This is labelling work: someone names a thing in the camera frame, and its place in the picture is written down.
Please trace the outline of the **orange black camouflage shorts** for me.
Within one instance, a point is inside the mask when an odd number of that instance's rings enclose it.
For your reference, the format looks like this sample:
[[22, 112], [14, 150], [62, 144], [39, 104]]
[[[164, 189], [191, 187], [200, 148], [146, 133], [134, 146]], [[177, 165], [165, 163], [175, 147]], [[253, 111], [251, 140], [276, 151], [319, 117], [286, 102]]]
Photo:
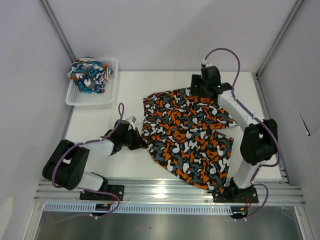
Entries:
[[234, 138], [220, 131], [237, 125], [224, 108], [189, 87], [143, 99], [141, 136], [154, 162], [204, 190], [223, 190]]

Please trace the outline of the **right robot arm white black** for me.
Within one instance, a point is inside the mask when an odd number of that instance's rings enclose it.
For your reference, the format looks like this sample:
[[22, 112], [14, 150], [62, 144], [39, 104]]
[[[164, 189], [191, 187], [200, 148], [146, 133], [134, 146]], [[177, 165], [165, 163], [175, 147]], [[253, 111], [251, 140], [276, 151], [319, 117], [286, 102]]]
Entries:
[[240, 144], [242, 162], [229, 186], [213, 199], [217, 203], [243, 203], [250, 197], [257, 203], [257, 191], [254, 179], [260, 168], [271, 165], [268, 161], [278, 153], [278, 126], [273, 119], [258, 118], [245, 107], [236, 96], [234, 87], [228, 82], [221, 82], [218, 68], [211, 63], [201, 65], [201, 74], [191, 77], [191, 94], [207, 97], [219, 107], [225, 109], [243, 131]]

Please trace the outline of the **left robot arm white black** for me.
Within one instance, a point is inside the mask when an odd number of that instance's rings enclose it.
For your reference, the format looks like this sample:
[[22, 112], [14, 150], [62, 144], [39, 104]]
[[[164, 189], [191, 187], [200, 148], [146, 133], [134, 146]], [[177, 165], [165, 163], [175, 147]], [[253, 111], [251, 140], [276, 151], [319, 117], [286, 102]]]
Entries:
[[42, 170], [42, 176], [55, 188], [69, 191], [91, 190], [97, 200], [108, 196], [108, 180], [97, 173], [85, 171], [88, 160], [112, 156], [127, 147], [129, 150], [145, 148], [147, 145], [135, 126], [134, 116], [116, 121], [114, 128], [99, 139], [74, 143], [63, 139], [59, 142]]

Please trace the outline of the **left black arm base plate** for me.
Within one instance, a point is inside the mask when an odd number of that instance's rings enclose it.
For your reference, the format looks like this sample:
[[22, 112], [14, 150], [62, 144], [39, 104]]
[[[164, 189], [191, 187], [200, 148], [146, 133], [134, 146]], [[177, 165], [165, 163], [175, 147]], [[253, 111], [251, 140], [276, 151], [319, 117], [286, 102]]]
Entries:
[[125, 193], [124, 185], [109, 185], [106, 191], [87, 190], [80, 193], [79, 199], [83, 201], [116, 201], [117, 198], [122, 201]]

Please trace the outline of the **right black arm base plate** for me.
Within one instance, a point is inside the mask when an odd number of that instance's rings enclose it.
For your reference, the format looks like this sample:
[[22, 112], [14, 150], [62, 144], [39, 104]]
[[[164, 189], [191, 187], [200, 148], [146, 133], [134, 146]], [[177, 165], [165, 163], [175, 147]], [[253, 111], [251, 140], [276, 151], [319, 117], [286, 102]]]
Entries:
[[253, 203], [259, 202], [257, 190], [250, 186], [247, 188], [221, 187], [212, 191], [213, 201], [215, 203]]

